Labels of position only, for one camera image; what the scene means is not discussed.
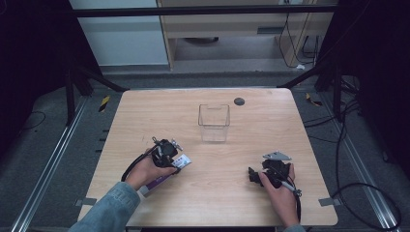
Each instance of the sleeve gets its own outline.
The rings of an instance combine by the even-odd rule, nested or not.
[[[139,202],[136,191],[119,182],[69,231],[124,231]]]
[[[296,224],[287,227],[285,230],[283,230],[283,232],[305,232],[305,229],[302,225]]]

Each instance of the wire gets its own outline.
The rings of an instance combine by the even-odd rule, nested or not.
[[[326,53],[323,54],[323,56],[321,56],[321,59],[320,59],[319,61],[324,60],[324,59],[326,58],[326,56],[329,55],[330,52],[331,52],[333,49],[335,49],[335,47],[337,47],[338,44],[344,39],[344,37],[352,30],[353,26],[356,25],[356,23],[359,21],[359,19],[361,19],[362,16],[365,14],[365,11],[367,10],[368,6],[370,5],[370,2],[371,2],[371,0],[367,0],[367,3],[366,3],[366,5],[365,5],[364,9],[363,9],[363,10],[361,11],[361,13],[359,14],[359,16],[357,16],[356,19],[353,21],[353,23],[350,24],[350,26],[344,31],[344,33],[343,33],[340,37],[338,37],[338,40],[335,42],[335,44],[334,44],[330,49],[328,49],[328,50],[326,51]]]
[[[343,206],[355,217],[357,218],[359,221],[361,221],[363,224],[367,225],[368,227],[372,228],[372,229],[376,229],[376,230],[380,230],[380,231],[391,231],[391,230],[395,230],[397,229],[400,225],[401,225],[401,211],[398,208],[398,206],[396,205],[396,203],[394,202],[394,200],[384,191],[382,191],[380,188],[377,188],[375,186],[366,184],[366,183],[352,183],[352,184],[348,184],[345,185],[343,187],[340,187],[340,178],[339,178],[339,171],[338,171],[338,161],[339,161],[339,149],[340,149],[340,143],[343,140],[343,133],[346,130],[346,116],[347,116],[347,108],[350,107],[348,106],[348,104],[345,106],[345,110],[343,110],[344,113],[341,114],[341,130],[340,130],[340,135],[337,141],[337,149],[336,149],[336,182],[337,182],[337,191],[332,195],[332,198],[335,198],[337,195],[339,195],[341,202],[343,203]],[[388,199],[391,203],[393,203],[393,205],[395,206],[395,211],[398,213],[398,219],[396,220],[396,224],[393,227],[389,227],[389,228],[383,228],[377,225],[374,225],[366,220],[364,220],[362,217],[359,217],[347,204],[346,200],[344,199],[344,196],[342,194],[342,192],[345,189],[349,189],[351,187],[356,187],[356,186],[366,186],[368,188],[371,189],[376,189],[379,192],[382,193],[382,195]]]
[[[314,46],[313,65],[316,65],[318,56],[319,56],[319,36],[316,36],[316,43]]]
[[[315,43],[314,43],[314,49],[313,49],[313,51],[305,51],[305,47],[306,47],[306,45],[307,45],[307,43],[308,43],[308,38],[309,38],[309,36],[307,36],[307,37],[305,38],[304,45],[302,46],[302,54],[303,54],[304,57],[306,57],[306,58],[316,59],[316,58],[317,58],[317,55],[318,55],[319,36],[316,36],[316,40],[315,40]]]
[[[314,139],[317,139],[317,140],[321,140],[321,141],[324,141],[324,142],[337,143],[337,141],[331,141],[331,140],[327,140],[327,139],[323,139],[323,138],[319,138],[319,137],[315,137],[315,136],[311,136],[311,135],[308,135],[307,137],[314,138]]]
[[[33,129],[33,128],[36,128],[36,127],[38,127],[42,122],[44,122],[44,120],[45,120],[45,113],[44,113],[44,112],[41,112],[41,111],[33,111],[33,112],[31,112],[31,113],[32,113],[32,114],[35,114],[35,113],[43,114],[43,118],[42,118],[42,120],[41,120],[38,124],[36,124],[36,125],[34,125],[34,126],[31,126],[31,127],[23,128],[23,130],[31,130],[31,129]]]
[[[301,61],[301,60],[298,58],[298,55],[296,54],[295,45],[293,44],[292,37],[291,37],[291,35],[290,35],[289,23],[288,23],[288,22],[289,22],[289,13],[286,14],[286,20],[285,20],[285,22],[284,22],[283,30],[282,30],[282,32],[281,32],[281,34],[280,34],[280,36],[279,36],[279,50],[280,50],[280,54],[281,54],[282,57],[283,57],[283,60],[284,60],[285,65],[286,65],[288,68],[296,68],[296,66],[290,66],[290,65],[288,65],[288,64],[286,63],[286,59],[284,59],[284,54],[283,54],[283,51],[282,51],[282,49],[281,49],[281,37],[282,37],[282,35],[283,35],[285,29],[287,30],[287,34],[288,34],[288,36],[289,36],[289,41],[290,41],[290,43],[292,44],[293,55],[295,56],[295,58],[301,63],[301,65],[312,64],[313,61],[311,61],[311,62],[304,62],[304,61]]]
[[[274,168],[273,166],[270,166],[269,168],[274,169],[280,176],[281,178],[289,185],[291,185],[295,190],[293,191],[293,195],[295,196],[295,201],[296,201],[296,213],[298,215],[298,220],[299,222],[301,222],[302,219],[302,204],[301,204],[301,194],[300,191],[296,188],[296,184],[293,181],[293,178],[289,176],[289,174],[287,175],[287,177],[285,177],[281,172],[279,172],[276,168]]]
[[[359,93],[359,89],[356,87],[355,79],[353,79],[353,84],[351,84],[347,80],[342,78],[341,83],[343,84],[344,92],[347,92],[348,94],[354,94],[355,96]]]
[[[127,170],[124,172],[124,174],[121,176],[121,182],[125,182],[128,175],[130,174],[131,170],[136,166],[137,163],[148,157],[155,149],[157,149],[158,145],[154,145],[151,149],[145,151],[144,154],[141,154],[139,157],[137,157],[127,168]]]
[[[350,112],[352,112],[352,111],[358,109],[359,107],[351,109],[351,107],[355,106],[356,104],[358,104],[358,103],[355,102],[355,103],[353,103],[353,104],[351,104],[351,105],[349,105],[349,106],[346,105],[345,109],[344,109],[342,112],[340,112],[340,113],[347,115],[347,114],[349,114]],[[307,125],[307,126],[305,126],[305,128],[313,128],[313,127],[317,127],[317,126],[324,125],[324,124],[329,123],[329,122],[331,122],[332,120],[334,120],[337,116],[336,116],[336,115],[334,115],[334,116],[325,116],[325,117],[321,117],[321,118],[317,118],[317,119],[308,120],[308,121],[305,121],[304,123],[313,122],[313,121],[317,121],[317,120],[324,119],[324,118],[328,118],[328,117],[330,117],[330,118],[327,119],[327,120],[325,120],[325,121],[322,121],[322,122],[319,122],[319,123],[316,123],[316,124],[312,124],[312,125]]]

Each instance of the white cabinet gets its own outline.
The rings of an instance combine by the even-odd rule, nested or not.
[[[155,8],[156,0],[70,0],[74,9]],[[168,66],[158,16],[84,17],[78,19],[104,70]]]

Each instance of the wooden table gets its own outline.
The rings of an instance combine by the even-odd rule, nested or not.
[[[238,106],[234,99],[243,98]],[[229,104],[227,141],[201,141],[200,104]],[[276,150],[295,163],[302,190],[302,225],[334,225],[329,197],[291,92],[287,89],[141,90],[124,93],[87,197],[101,199],[128,165],[157,139],[175,138],[192,164],[142,199],[128,226],[280,225],[265,189],[249,181],[248,167],[262,168]],[[83,206],[79,218],[90,209]]]

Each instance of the person's right hand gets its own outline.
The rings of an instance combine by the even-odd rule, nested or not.
[[[293,163],[290,164],[289,177],[292,178],[292,180],[295,180]],[[285,186],[275,188],[263,172],[259,172],[259,178],[265,187],[265,190],[268,192],[272,207],[280,217],[283,226],[287,228],[289,226],[299,224],[296,211],[296,200],[293,192]]]
[[[150,154],[137,163],[125,181],[135,190],[139,190],[141,187],[149,184],[160,176],[171,175],[178,170],[176,167],[155,166],[151,156],[152,155]]]

